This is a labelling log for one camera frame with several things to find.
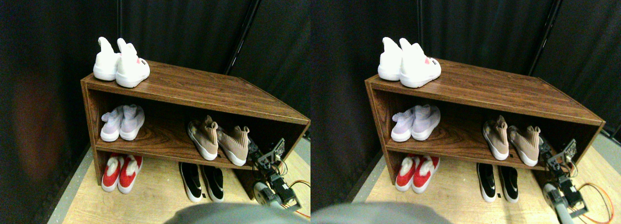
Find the red sneaker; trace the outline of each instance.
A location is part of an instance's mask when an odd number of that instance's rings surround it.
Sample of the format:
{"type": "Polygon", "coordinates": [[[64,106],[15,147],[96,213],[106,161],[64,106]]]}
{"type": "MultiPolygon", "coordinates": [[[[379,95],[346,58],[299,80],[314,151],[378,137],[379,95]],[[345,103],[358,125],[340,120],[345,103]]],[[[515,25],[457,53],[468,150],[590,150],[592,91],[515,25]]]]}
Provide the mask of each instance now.
{"type": "Polygon", "coordinates": [[[416,193],[423,193],[429,185],[429,180],[431,180],[435,171],[438,170],[440,158],[418,155],[418,157],[413,159],[417,168],[413,176],[412,190],[416,193]]]}
{"type": "Polygon", "coordinates": [[[104,191],[113,191],[118,184],[118,175],[120,175],[120,169],[123,168],[123,156],[119,153],[112,153],[108,159],[104,176],[101,178],[101,188],[104,191]]]}
{"type": "Polygon", "coordinates": [[[120,171],[118,177],[118,190],[122,193],[129,193],[136,181],[136,176],[142,169],[142,156],[128,155],[125,158],[127,162],[120,171]]]}
{"type": "Polygon", "coordinates": [[[399,169],[397,179],[394,182],[394,186],[397,187],[398,191],[405,192],[412,186],[412,178],[417,167],[412,158],[417,157],[415,154],[408,154],[401,162],[401,169],[399,169]]]}

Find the shoe rack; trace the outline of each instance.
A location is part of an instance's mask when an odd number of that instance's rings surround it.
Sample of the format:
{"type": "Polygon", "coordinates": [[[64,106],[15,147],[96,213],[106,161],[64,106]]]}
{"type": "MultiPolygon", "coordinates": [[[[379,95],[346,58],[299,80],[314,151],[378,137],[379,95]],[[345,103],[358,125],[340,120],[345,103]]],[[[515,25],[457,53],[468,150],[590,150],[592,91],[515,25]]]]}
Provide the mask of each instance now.
{"type": "Polygon", "coordinates": [[[149,78],[128,89],[115,81],[86,76],[82,97],[86,109],[91,148],[98,184],[113,152],[162,158],[180,162],[233,168],[252,199],[252,166],[230,162],[222,149],[214,160],[205,160],[188,137],[187,124],[211,115],[225,128],[240,125],[250,129],[249,136],[263,152],[280,138],[285,140],[284,159],[304,135],[310,120],[282,101],[242,78],[220,75],[158,62],[148,62],[149,78]],[[99,133],[101,116],[122,104],[137,104],[145,111],[146,120],[133,141],[118,138],[104,142],[99,133]]]}
{"type": "Polygon", "coordinates": [[[373,118],[392,183],[407,153],[484,162],[514,168],[543,170],[524,164],[513,146],[509,157],[497,160],[483,138],[486,120],[503,115],[507,124],[525,129],[539,126],[541,135],[561,150],[572,138],[580,162],[602,129],[603,119],[541,78],[515,75],[483,67],[438,60],[442,74],[425,86],[409,88],[399,81],[382,80],[378,75],[365,80],[373,118]],[[440,124],[425,141],[410,138],[395,142],[392,115],[417,104],[432,104],[441,111],[440,124]]]}

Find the sneaker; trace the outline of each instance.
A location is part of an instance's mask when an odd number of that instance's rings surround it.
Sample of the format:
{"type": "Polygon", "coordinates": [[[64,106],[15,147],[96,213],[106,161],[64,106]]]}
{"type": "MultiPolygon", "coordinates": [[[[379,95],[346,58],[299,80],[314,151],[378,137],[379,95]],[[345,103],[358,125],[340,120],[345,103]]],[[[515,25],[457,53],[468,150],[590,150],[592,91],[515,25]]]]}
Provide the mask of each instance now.
{"type": "Polygon", "coordinates": [[[101,120],[106,122],[99,134],[105,142],[114,142],[120,134],[120,125],[123,121],[123,106],[116,107],[113,111],[101,116],[101,120]]]}
{"type": "Polygon", "coordinates": [[[101,178],[101,188],[104,191],[111,192],[117,187],[118,176],[120,175],[120,169],[123,168],[124,161],[123,156],[119,153],[112,153],[110,155],[106,171],[104,171],[104,176],[101,178]]]}
{"type": "Polygon", "coordinates": [[[142,107],[135,104],[123,106],[123,122],[120,125],[120,137],[127,141],[134,140],[144,123],[145,111],[142,110],[142,107]]]}
{"type": "Polygon", "coordinates": [[[414,107],[414,122],[412,125],[412,138],[424,141],[440,123],[440,109],[426,104],[414,107]]]}
{"type": "Polygon", "coordinates": [[[497,160],[506,160],[508,157],[507,123],[504,117],[498,120],[488,120],[483,124],[483,137],[490,145],[490,151],[497,160]]]}
{"type": "Polygon", "coordinates": [[[415,193],[425,192],[431,177],[435,174],[440,166],[440,158],[430,157],[429,155],[417,155],[413,157],[416,171],[414,172],[412,190],[415,193]]]}
{"type": "Polygon", "coordinates": [[[120,177],[118,178],[118,190],[122,193],[129,193],[133,188],[134,182],[136,182],[136,176],[142,169],[142,156],[128,155],[125,158],[126,164],[120,171],[120,177]]]}
{"type": "Polygon", "coordinates": [[[218,124],[207,116],[203,122],[193,120],[188,124],[188,135],[205,160],[218,156],[218,124]]]}
{"type": "Polygon", "coordinates": [[[202,197],[202,189],[200,188],[200,179],[198,177],[198,166],[193,163],[179,162],[179,171],[181,179],[186,187],[188,198],[192,202],[199,202],[202,197]]]}
{"type": "Polygon", "coordinates": [[[403,49],[403,59],[399,80],[406,87],[422,87],[431,80],[440,77],[440,63],[425,56],[421,45],[410,42],[405,38],[399,40],[403,49]]]}
{"type": "Polygon", "coordinates": [[[519,199],[517,191],[517,170],[505,166],[498,166],[498,170],[498,174],[501,176],[505,198],[511,203],[517,202],[519,199]]]}
{"type": "Polygon", "coordinates": [[[490,164],[477,163],[476,172],[479,175],[479,184],[481,184],[481,195],[483,195],[483,200],[486,202],[493,202],[496,199],[494,168],[490,164]]]}
{"type": "Polygon", "coordinates": [[[414,160],[412,159],[414,157],[418,156],[415,154],[408,154],[401,162],[401,169],[399,169],[397,179],[394,182],[394,186],[397,187],[398,191],[405,192],[412,187],[414,171],[417,166],[414,165],[414,160]]]}
{"type": "Polygon", "coordinates": [[[384,80],[399,80],[399,71],[401,70],[401,55],[403,51],[397,43],[388,37],[382,39],[384,42],[384,53],[379,56],[379,66],[377,73],[384,80]]]}
{"type": "Polygon", "coordinates": [[[539,127],[529,126],[525,132],[521,132],[517,127],[508,127],[508,139],[515,146],[522,162],[528,166],[537,165],[539,160],[539,127]]]}
{"type": "Polygon", "coordinates": [[[207,184],[209,197],[213,202],[224,202],[222,170],[213,166],[201,165],[203,181],[207,184]]]}
{"type": "Polygon", "coordinates": [[[133,44],[126,44],[123,38],[119,38],[117,44],[121,52],[116,73],[117,84],[128,88],[138,86],[142,80],[149,77],[151,72],[149,64],[144,59],[138,58],[133,44]]]}
{"type": "Polygon", "coordinates": [[[222,146],[224,153],[233,164],[237,166],[243,166],[246,164],[246,157],[248,156],[248,133],[250,129],[244,127],[242,130],[239,126],[235,126],[230,133],[224,132],[221,127],[217,129],[218,145],[222,146]]]}
{"type": "Polygon", "coordinates": [[[101,36],[97,42],[101,47],[101,52],[97,54],[97,58],[95,59],[93,75],[100,80],[115,80],[120,53],[115,53],[110,42],[103,36],[101,36]]]}
{"type": "Polygon", "coordinates": [[[412,125],[414,123],[414,108],[400,112],[392,116],[392,121],[397,125],[392,128],[391,138],[395,142],[405,142],[412,136],[412,125]]]}

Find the tan knit sneaker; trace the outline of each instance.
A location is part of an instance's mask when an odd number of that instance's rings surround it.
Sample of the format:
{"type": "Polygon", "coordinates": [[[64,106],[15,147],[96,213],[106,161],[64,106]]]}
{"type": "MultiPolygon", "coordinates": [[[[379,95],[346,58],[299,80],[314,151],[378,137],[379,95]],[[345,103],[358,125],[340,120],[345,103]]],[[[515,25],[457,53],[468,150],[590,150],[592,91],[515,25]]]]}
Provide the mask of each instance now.
{"type": "Polygon", "coordinates": [[[498,120],[488,120],[483,125],[483,137],[490,145],[490,151],[497,160],[506,160],[508,156],[507,123],[503,116],[498,120]]]}
{"type": "Polygon", "coordinates": [[[224,129],[218,128],[218,144],[222,146],[229,160],[237,166],[246,164],[248,144],[250,143],[248,138],[249,132],[248,127],[244,127],[244,130],[242,130],[239,126],[235,126],[233,131],[228,133],[224,129]]]}
{"type": "Polygon", "coordinates": [[[188,135],[195,143],[196,149],[205,160],[213,160],[218,156],[218,124],[207,116],[204,122],[193,120],[188,124],[188,135]]]}
{"type": "Polygon", "coordinates": [[[522,132],[517,127],[508,127],[508,136],[512,145],[515,146],[522,162],[528,166],[537,165],[539,160],[539,127],[529,126],[522,132]]]}

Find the black sneaker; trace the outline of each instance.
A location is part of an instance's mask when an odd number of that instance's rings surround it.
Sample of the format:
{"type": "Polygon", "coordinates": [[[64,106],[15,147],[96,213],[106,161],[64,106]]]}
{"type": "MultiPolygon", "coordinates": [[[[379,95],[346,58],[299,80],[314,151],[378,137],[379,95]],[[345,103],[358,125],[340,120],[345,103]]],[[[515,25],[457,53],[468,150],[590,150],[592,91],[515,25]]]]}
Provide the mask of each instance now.
{"type": "Polygon", "coordinates": [[[505,166],[499,166],[498,170],[498,174],[501,176],[505,198],[511,203],[517,202],[517,199],[519,199],[519,194],[517,192],[517,170],[505,166]]]}
{"type": "Polygon", "coordinates": [[[200,166],[202,169],[203,180],[208,184],[209,197],[213,202],[224,201],[224,189],[222,189],[222,170],[213,166],[200,166]]]}
{"type": "Polygon", "coordinates": [[[477,163],[476,171],[479,174],[481,194],[486,202],[496,199],[496,186],[494,183],[494,168],[490,164],[477,163]]]}
{"type": "Polygon", "coordinates": [[[200,178],[198,177],[198,166],[193,163],[179,162],[179,171],[181,179],[186,187],[188,198],[192,202],[199,202],[202,197],[202,189],[200,188],[200,178]]]}

